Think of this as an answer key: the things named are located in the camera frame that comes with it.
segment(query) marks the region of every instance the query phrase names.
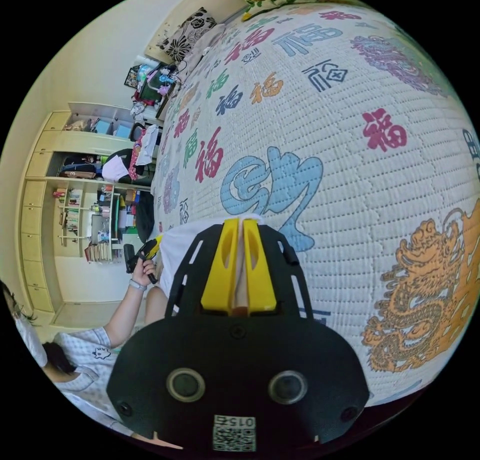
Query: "quilted bedspread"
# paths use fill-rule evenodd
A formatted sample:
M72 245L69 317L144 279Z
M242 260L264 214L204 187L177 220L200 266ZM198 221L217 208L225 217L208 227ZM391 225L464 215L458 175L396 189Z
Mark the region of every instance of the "quilted bedspread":
M480 145L415 41L361 6L262 12L227 28L163 132L159 230L261 215L355 349L368 406L435 378L480 290Z

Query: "cabinet door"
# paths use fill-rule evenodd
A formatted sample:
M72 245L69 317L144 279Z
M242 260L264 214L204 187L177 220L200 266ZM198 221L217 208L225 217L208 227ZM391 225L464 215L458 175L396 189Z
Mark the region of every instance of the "cabinet door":
M42 261L42 251L40 249L40 235L20 234L21 254L24 260Z
M41 207L44 201L46 182L27 182L23 193L23 204L29 207Z
M25 274L25 280L27 285L32 287L40 287L44 289L45 278L44 268L41 262L32 262L31 260L23 261L23 273Z
M40 287L28 286L28 293L30 294L31 304L35 310L43 310L44 312L53 312L50 295L47 289Z
M62 150L59 148L57 138L59 136L58 130L48 130L41 133L35 146L35 152L55 152Z
M21 210L20 231L24 234L40 235L42 209L40 207L23 207Z
M31 156L25 177L45 177L51 159L51 152L34 152Z
M48 119L43 129L62 130L71 114L71 112L52 112L50 119Z

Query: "backpack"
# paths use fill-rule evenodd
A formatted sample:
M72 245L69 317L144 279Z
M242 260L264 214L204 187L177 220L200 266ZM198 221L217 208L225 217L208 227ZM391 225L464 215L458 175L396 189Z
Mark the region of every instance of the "backpack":
M145 244L152 234L155 224L154 196L150 192L140 191L135 217L138 237Z

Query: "wristwatch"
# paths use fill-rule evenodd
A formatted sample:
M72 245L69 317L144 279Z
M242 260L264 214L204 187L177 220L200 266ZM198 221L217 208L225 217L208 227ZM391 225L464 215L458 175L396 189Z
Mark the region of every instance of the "wristwatch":
M140 285L138 282L136 282L134 279L130 279L129 283L128 283L130 286L136 288L136 289L139 289L141 290L142 292L144 292L147 288L144 286L144 285Z

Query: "patterned shirt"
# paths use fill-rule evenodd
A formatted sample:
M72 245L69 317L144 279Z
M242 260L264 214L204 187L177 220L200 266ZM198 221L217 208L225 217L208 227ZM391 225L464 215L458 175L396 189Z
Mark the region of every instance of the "patterned shirt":
M121 434L133 431L122 424L107 395L107 383L117 359L103 327L74 333L58 333L53 340L80 375L55 386L84 414Z

